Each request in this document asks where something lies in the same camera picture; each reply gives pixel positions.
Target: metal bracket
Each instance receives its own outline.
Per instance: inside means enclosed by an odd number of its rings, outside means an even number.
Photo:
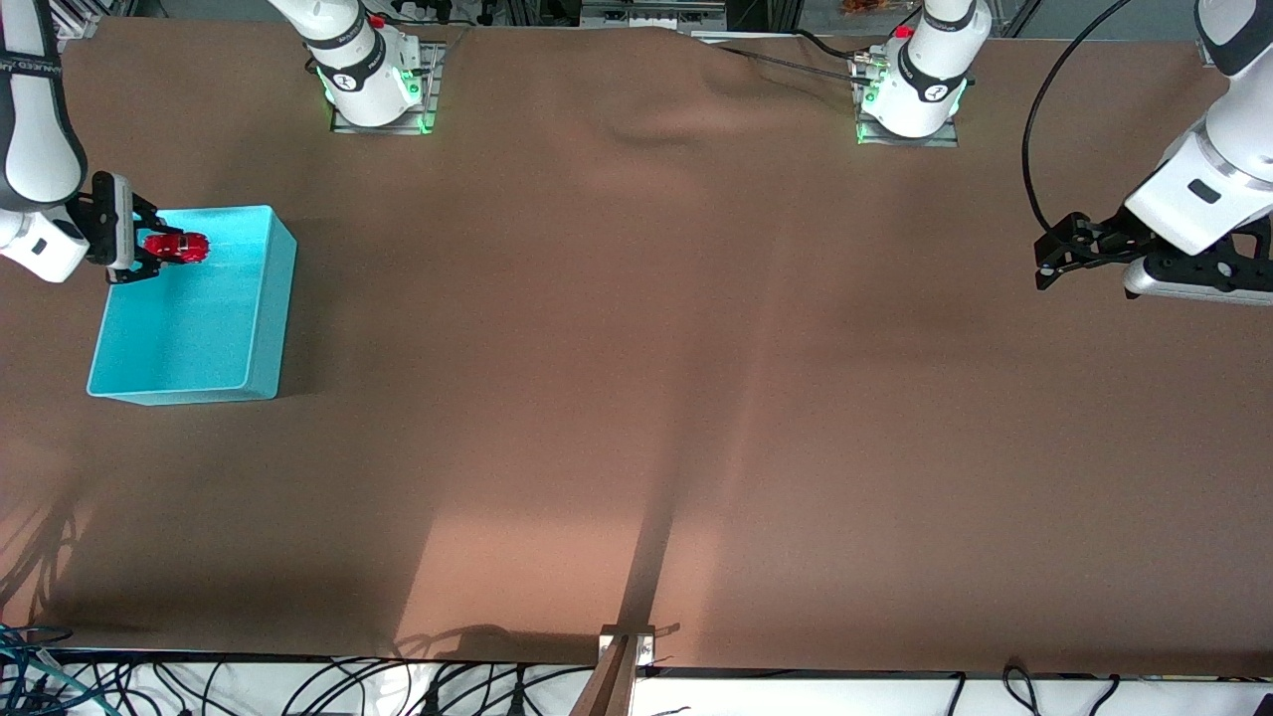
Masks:
[[[636,638],[636,665],[649,666],[654,662],[654,627],[648,627],[649,632],[633,634]],[[615,637],[621,633],[619,627],[606,626],[601,629],[601,637],[597,638],[597,659],[601,659],[606,654],[606,648],[614,643]]]
[[[601,657],[570,716],[630,716],[636,666],[654,661],[654,627],[607,626],[597,643]]]

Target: red toy car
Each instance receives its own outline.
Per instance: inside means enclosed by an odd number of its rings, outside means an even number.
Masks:
[[[153,233],[141,246],[172,264],[197,264],[207,259],[207,237],[201,233]]]

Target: wire bundle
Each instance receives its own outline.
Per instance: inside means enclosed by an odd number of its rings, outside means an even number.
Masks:
[[[62,670],[46,647],[70,638],[71,632],[52,627],[9,627],[0,624],[0,701],[6,716],[53,716],[65,713],[85,702],[97,703],[108,716],[122,716],[106,702],[108,692],[98,684],[88,687],[76,675]],[[115,675],[112,687],[120,687],[126,674]],[[74,694],[67,694],[71,689]]]

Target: tabletop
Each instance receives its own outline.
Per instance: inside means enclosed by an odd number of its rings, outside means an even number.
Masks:
[[[1045,293],[992,41],[957,149],[857,145],[833,79],[659,29],[435,31],[435,132],[334,135],[285,24],[66,54],[94,169],[269,204],[280,396],[84,392],[102,275],[0,265],[4,620],[79,643],[670,665],[1268,674],[1273,319]],[[752,48],[835,69],[796,38]],[[1092,43],[1044,104],[1053,219],[1113,213],[1223,92]]]

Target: black cable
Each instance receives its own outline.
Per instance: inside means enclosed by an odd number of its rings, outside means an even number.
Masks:
[[[1012,684],[1008,682],[1008,679],[1011,679],[1012,674],[1015,674],[1015,673],[1016,674],[1021,674],[1021,678],[1025,679],[1025,682],[1026,682],[1026,693],[1030,697],[1029,701],[1025,699],[1025,698],[1022,698],[1016,691],[1012,689]],[[1026,710],[1030,711],[1030,716],[1040,716],[1040,713],[1039,713],[1039,697],[1034,692],[1034,682],[1030,679],[1030,673],[1029,671],[1026,671],[1021,666],[1016,666],[1016,665],[1012,665],[1012,664],[1004,666],[1003,668],[1003,688],[1008,691],[1008,696],[1011,696],[1013,701],[1016,701],[1017,703],[1020,703],[1021,706],[1026,707]]]
[[[140,698],[141,701],[144,701],[146,703],[146,706],[149,706],[155,712],[155,716],[163,716],[163,711],[159,708],[159,705],[149,694],[145,694],[145,693],[143,693],[143,692],[140,692],[137,689],[127,688],[127,687],[125,687],[123,693],[125,693],[125,698],[127,698],[129,696],[135,696],[135,697]],[[127,703],[129,703],[129,712],[132,712],[132,703],[131,703],[131,701],[129,701]]]
[[[168,689],[168,693],[171,693],[171,694],[173,694],[173,696],[177,697],[177,701],[181,703],[181,711],[182,711],[182,713],[185,713],[187,711],[187,708],[186,708],[186,697],[181,696],[181,692],[177,691],[176,688],[173,688],[173,685],[169,684],[168,680],[163,678],[163,673],[159,671],[159,665],[158,664],[151,664],[150,665],[150,670],[155,673],[155,680],[158,680],[160,684],[163,684],[163,688]]]
[[[211,673],[207,674],[207,680],[204,682],[204,703],[202,706],[199,707],[200,716],[207,716],[207,701],[209,701],[207,697],[211,696],[213,693],[213,679],[216,678],[216,671],[219,671],[220,668],[224,665],[225,665],[225,657],[223,656],[220,661],[218,661],[216,665],[213,666]]]
[[[923,3],[915,3],[915,8],[913,10],[910,10],[910,14],[908,14],[905,18],[903,18],[900,23],[892,25],[892,32],[890,32],[889,34],[891,36],[891,34],[896,33],[899,28],[901,28],[903,25],[905,25],[910,20],[915,19],[915,15],[918,15],[919,11],[923,10],[923,9],[924,9],[924,4]],[[852,60],[853,56],[857,55],[858,52],[866,52],[867,50],[871,50],[869,46],[867,46],[867,47],[859,47],[858,50],[836,50],[835,47],[831,47],[826,42],[822,42],[821,37],[813,34],[812,32],[808,32],[807,29],[802,29],[802,28],[796,28],[796,29],[791,31],[791,33],[792,34],[798,34],[799,37],[803,37],[805,39],[812,42],[822,52],[826,52],[827,55],[830,55],[833,57],[839,57],[841,60]]]
[[[433,677],[429,678],[429,685],[424,689],[424,696],[421,696],[419,701],[412,703],[410,708],[404,711],[404,716],[411,716],[411,712],[415,711],[416,708],[420,708],[420,713],[426,716],[429,715],[435,716],[437,713],[440,713],[442,708],[438,706],[438,699],[442,687],[447,685],[447,682],[454,679],[460,674],[476,669],[476,666],[472,664],[463,664],[460,665],[460,668],[452,671],[451,674],[443,675],[443,671],[447,670],[447,666],[453,666],[453,664],[443,664],[442,666],[438,668],[437,671],[433,673]],[[426,711],[426,708],[429,707],[432,707],[432,711]]]
[[[830,45],[822,42],[822,38],[820,38],[819,36],[813,34],[812,32],[810,32],[807,29],[796,28],[796,29],[792,31],[792,34],[798,34],[799,37],[803,37],[805,39],[812,42],[819,50],[821,50],[822,52],[826,52],[827,55],[830,55],[833,57],[839,57],[841,60],[852,60],[853,59],[853,51],[852,50],[849,50],[849,51],[836,50],[835,47],[831,47]]]
[[[358,671],[354,675],[354,683],[358,683],[362,679],[374,677],[383,671],[388,671],[390,669],[397,669],[401,664],[402,662],[397,659],[378,660],[377,662],[365,666],[362,671]],[[345,682],[344,685],[336,684],[331,687],[330,689],[323,692],[322,696],[318,697],[320,699],[322,699],[322,702],[318,702],[316,699],[309,705],[308,708],[303,710],[300,713],[303,716],[316,716],[318,713],[325,712],[337,698],[340,698],[340,694],[348,692],[350,688],[353,688],[353,683],[350,682]]]
[[[402,708],[398,710],[397,716],[406,716],[406,707],[411,703],[411,687],[414,685],[414,679],[411,679],[411,664],[404,662],[402,668],[406,669],[406,697],[402,699]]]
[[[1057,59],[1057,62],[1051,66],[1046,79],[1043,80],[1043,85],[1039,87],[1039,94],[1035,96],[1035,101],[1030,106],[1030,113],[1026,116],[1026,127],[1025,131],[1021,132],[1021,181],[1025,183],[1026,199],[1030,200],[1030,210],[1034,213],[1035,220],[1039,222],[1039,226],[1043,227],[1043,231],[1046,234],[1053,233],[1051,224],[1048,223],[1048,219],[1043,215],[1043,209],[1039,206],[1039,196],[1035,194],[1034,177],[1030,172],[1030,138],[1034,134],[1034,122],[1039,115],[1039,107],[1043,104],[1043,98],[1048,94],[1048,89],[1051,88],[1053,80],[1057,79],[1057,74],[1060,73],[1060,68],[1066,65],[1066,61],[1074,54],[1074,50],[1077,50],[1078,46],[1087,39],[1087,36],[1100,27],[1101,23],[1108,20],[1114,13],[1122,10],[1123,6],[1130,1],[1132,0],[1118,0],[1106,8],[1104,13],[1097,15],[1096,19],[1083,28],[1077,37],[1074,37],[1069,46],[1067,46],[1060,54],[1060,57]],[[1108,256],[1099,256],[1088,251],[1086,247],[1078,246],[1077,243],[1069,241],[1068,237],[1053,234],[1053,238],[1066,248],[1085,259],[1108,259]]]
[[[470,25],[470,27],[477,27],[477,23],[475,23],[472,20],[463,19],[463,18],[460,18],[458,20],[447,20],[447,22],[442,22],[442,20],[404,20],[401,18],[395,18],[395,17],[390,15],[388,13],[372,13],[372,14],[376,15],[377,18],[384,20],[384,24],[387,24],[387,25],[443,25],[443,27],[444,25]]]
[[[190,696],[192,696],[195,698],[204,698],[204,697],[199,696],[197,691],[187,687],[185,682],[182,682],[179,678],[177,678],[177,674],[173,674],[172,669],[169,669],[165,664],[157,662],[155,666],[163,669],[164,674],[168,674],[168,678],[172,679],[174,684],[177,684],[178,687],[181,687],[181,689],[185,691],[186,693],[188,693]],[[230,711],[229,708],[225,708],[224,706],[222,706],[220,703],[213,701],[211,698],[205,699],[204,703],[205,705],[215,706],[218,710],[220,710],[224,713],[228,713],[229,716],[239,716],[238,713],[234,713],[233,711]]]
[[[28,646],[18,647],[18,648],[22,648],[23,650],[22,652],[24,654],[25,650],[34,648],[34,647],[28,645]],[[79,674],[83,674],[87,669],[88,669],[87,666],[81,668],[79,671],[76,671],[76,677]],[[103,698],[104,699],[106,694],[109,692],[109,689],[104,684],[98,683],[98,684],[94,684],[93,687],[88,688],[88,691],[84,691],[80,694],[75,696],[74,698],[70,698],[67,701],[60,701],[61,694],[65,693],[65,691],[66,691],[67,687],[70,687],[69,683],[64,683],[62,685],[60,685],[57,688],[56,692],[53,692],[53,693],[50,694],[50,693],[47,693],[47,692],[43,691],[45,684],[47,684],[47,674],[42,674],[41,678],[36,682],[36,691],[28,692],[25,689],[27,678],[25,678],[24,674],[25,674],[25,670],[19,671],[19,675],[15,679],[15,682],[22,685],[22,692],[20,693],[23,694],[23,698],[27,701],[27,703],[29,705],[32,701],[42,701],[45,703],[48,703],[48,706],[45,706],[43,708],[37,708],[34,711],[31,711],[27,707],[20,708],[20,710],[17,708],[17,707],[11,707],[11,708],[6,708],[5,711],[0,711],[0,712],[3,712],[3,713],[14,713],[14,715],[20,715],[20,716],[65,716],[65,713],[69,710],[75,708],[76,706],[80,706],[81,703],[87,703],[87,702],[89,702],[92,699],[95,699],[95,698]],[[118,684],[118,670],[116,670],[115,675],[116,675],[115,684],[117,685]]]
[[[544,712],[540,711],[540,707],[535,706],[535,702],[531,701],[531,694],[526,694],[526,706],[531,707],[531,711],[535,712],[535,716],[544,716]]]
[[[561,669],[560,671],[554,671],[551,674],[547,674],[547,675],[544,675],[544,677],[538,677],[536,679],[531,679],[531,680],[526,682],[524,688],[528,689],[528,688],[531,688],[531,687],[533,687],[536,684],[541,684],[544,682],[550,682],[552,679],[556,679],[559,677],[564,677],[566,674],[577,674],[579,671],[592,671],[592,670],[593,670],[592,666],[572,666],[569,669]],[[509,699],[509,698],[513,698],[514,693],[517,693],[517,692],[508,692],[504,696],[502,696],[502,697],[499,697],[496,699],[493,699],[490,703],[486,705],[485,708],[481,708],[479,711],[474,711],[472,716],[481,716],[486,711],[494,708],[495,706],[499,706],[499,702]]]
[[[340,670],[341,670],[341,673],[349,675],[350,678],[356,678],[356,677],[354,677],[354,674],[351,671],[349,671],[348,669],[345,669],[344,664],[340,665]],[[360,694],[360,697],[363,699],[363,705],[358,710],[358,713],[359,713],[359,716],[367,716],[367,684],[363,682],[363,679],[358,679],[358,693]]]
[[[102,687],[102,682],[103,682],[103,679],[102,679],[102,671],[98,671],[98,669],[97,669],[98,666],[101,666],[101,664],[93,662],[93,677],[97,679],[97,682],[93,685],[95,685],[98,688],[104,688],[104,687]],[[123,682],[123,677],[121,675],[121,670],[122,669],[123,669],[123,664],[120,664],[120,665],[117,665],[115,668],[115,671],[111,673],[115,677],[115,685],[117,687],[116,692],[117,692],[117,696],[120,697],[120,701],[115,702],[115,710],[118,711],[118,712],[121,712],[121,713],[123,711],[127,711],[129,716],[137,716],[137,712],[132,710],[131,705],[129,706],[129,708],[123,707],[123,699],[125,699],[125,697],[123,697],[123,689],[127,688],[127,684],[122,683]]]
[[[967,674],[960,671],[959,683],[955,684],[955,693],[951,694],[951,705],[946,707],[946,716],[955,716],[955,707],[959,706],[959,697],[964,693],[964,684],[967,683]]]
[[[514,669],[512,671],[504,671],[503,674],[500,674],[500,675],[496,677],[495,675],[495,665],[491,664],[490,665],[490,675],[486,677],[486,680],[482,682],[482,683],[480,683],[480,684],[477,684],[477,685],[475,685],[475,687],[470,687],[468,689],[461,692],[458,696],[456,696],[454,698],[452,698],[451,701],[448,701],[446,703],[446,706],[443,706],[440,708],[442,713],[446,713],[447,711],[451,711],[461,701],[463,701],[463,699],[468,698],[470,696],[477,693],[482,688],[486,689],[486,696],[481,699],[481,706],[479,706],[477,708],[479,708],[479,711],[481,708],[485,708],[486,705],[490,702],[490,688],[491,688],[491,684],[494,684],[495,682],[502,682],[502,680],[507,679],[508,677],[514,675],[516,673],[517,673],[517,670]]]
[[[526,666],[518,664],[514,671],[517,683],[513,684],[513,702],[508,705],[507,716],[526,716]]]
[[[783,60],[780,57],[770,57],[769,55],[761,55],[759,52],[752,52],[750,50],[738,50],[737,47],[722,47],[721,50],[724,50],[726,52],[733,52],[735,55],[742,55],[743,57],[751,57],[752,60],[760,60],[761,62],[771,62],[774,65],[782,65],[784,68],[791,68],[793,70],[801,70],[805,73],[822,75],[831,79],[840,79],[853,84],[871,84],[871,80],[864,76],[853,76],[853,75],[847,75],[844,73],[824,70],[821,68],[811,68],[808,65],[792,62],[791,60]]]
[[[892,32],[897,32],[897,28],[900,28],[900,27],[905,25],[906,23],[909,23],[910,20],[915,19],[915,15],[918,15],[919,11],[923,10],[923,9],[924,9],[924,4],[923,3],[915,3],[915,9],[911,10],[909,15],[906,15],[905,18],[903,18],[903,20],[900,23],[895,24],[892,27]]]
[[[1105,693],[1096,699],[1096,703],[1092,705],[1092,710],[1087,712],[1087,716],[1096,716],[1096,712],[1101,710],[1101,706],[1105,706],[1105,702],[1109,701],[1110,697],[1114,696],[1114,692],[1118,691],[1118,685],[1122,680],[1123,679],[1120,679],[1118,674],[1110,674],[1110,688],[1108,688]]]
[[[362,659],[350,659],[348,661],[344,661],[344,664],[355,664],[358,661],[362,661]],[[318,669],[313,674],[309,674],[309,678],[300,682],[300,685],[297,687],[297,691],[292,692],[292,697],[288,698],[288,702],[283,705],[283,713],[280,716],[289,716],[292,713],[292,706],[295,705],[297,699],[306,693],[306,689],[308,689],[311,684],[317,682],[318,677],[322,677],[327,671],[331,671],[334,669],[340,669],[341,664],[342,664],[341,661],[332,659],[331,664],[327,664],[326,666]]]

